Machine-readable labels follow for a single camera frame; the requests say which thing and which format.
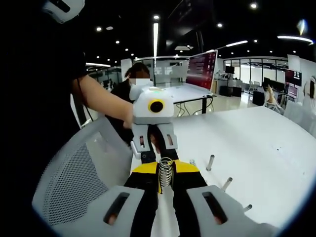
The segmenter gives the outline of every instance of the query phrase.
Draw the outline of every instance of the white helmet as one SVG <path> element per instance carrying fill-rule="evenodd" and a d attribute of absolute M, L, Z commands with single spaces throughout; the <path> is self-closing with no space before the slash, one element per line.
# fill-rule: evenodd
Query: white helmet
<path fill-rule="evenodd" d="M 43 6 L 47 12 L 58 23 L 65 23 L 81 12 L 84 7 L 84 0 L 48 0 Z"/>

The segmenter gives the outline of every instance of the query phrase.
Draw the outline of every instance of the mesh chair back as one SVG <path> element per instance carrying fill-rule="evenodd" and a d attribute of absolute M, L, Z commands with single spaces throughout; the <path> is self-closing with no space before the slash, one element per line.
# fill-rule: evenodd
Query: mesh chair back
<path fill-rule="evenodd" d="M 316 115 L 306 110 L 303 106 L 288 101 L 286 104 L 284 116 L 300 125 L 316 138 Z"/>
<path fill-rule="evenodd" d="M 103 116 L 54 156 L 38 184 L 33 208 L 53 228 L 75 222 L 109 188 L 124 185 L 131 161 L 132 151 Z"/>

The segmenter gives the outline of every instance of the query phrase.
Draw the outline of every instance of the yellow camera lens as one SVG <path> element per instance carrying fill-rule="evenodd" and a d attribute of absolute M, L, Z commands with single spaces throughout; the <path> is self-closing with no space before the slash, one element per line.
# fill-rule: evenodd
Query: yellow camera lens
<path fill-rule="evenodd" d="M 159 113 L 160 111 L 163 110 L 163 107 L 164 107 L 163 100 L 158 100 L 158 99 L 152 100 L 148 104 L 148 110 L 153 113 Z"/>

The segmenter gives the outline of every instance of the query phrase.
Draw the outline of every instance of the person's arm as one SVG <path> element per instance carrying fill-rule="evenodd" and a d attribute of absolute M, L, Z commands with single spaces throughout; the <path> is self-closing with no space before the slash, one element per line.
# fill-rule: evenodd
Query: person's arm
<path fill-rule="evenodd" d="M 133 120 L 133 105 L 131 103 L 111 94 L 88 75 L 78 80 L 73 80 L 73 93 L 82 98 L 89 108 L 123 120 L 124 126 L 127 128 L 131 127 Z"/>
<path fill-rule="evenodd" d="M 267 100 L 269 103 L 273 103 L 273 93 L 272 88 L 268 85 L 268 93 L 269 93 L 269 99 Z"/>

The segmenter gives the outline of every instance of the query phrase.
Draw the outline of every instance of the metal spring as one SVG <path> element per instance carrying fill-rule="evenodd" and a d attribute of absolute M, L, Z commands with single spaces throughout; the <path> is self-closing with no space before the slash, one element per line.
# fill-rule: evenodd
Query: metal spring
<path fill-rule="evenodd" d="M 160 185 L 163 187 L 170 185 L 172 178 L 172 163 L 173 160 L 168 157 L 163 157 L 159 161 L 159 179 Z"/>

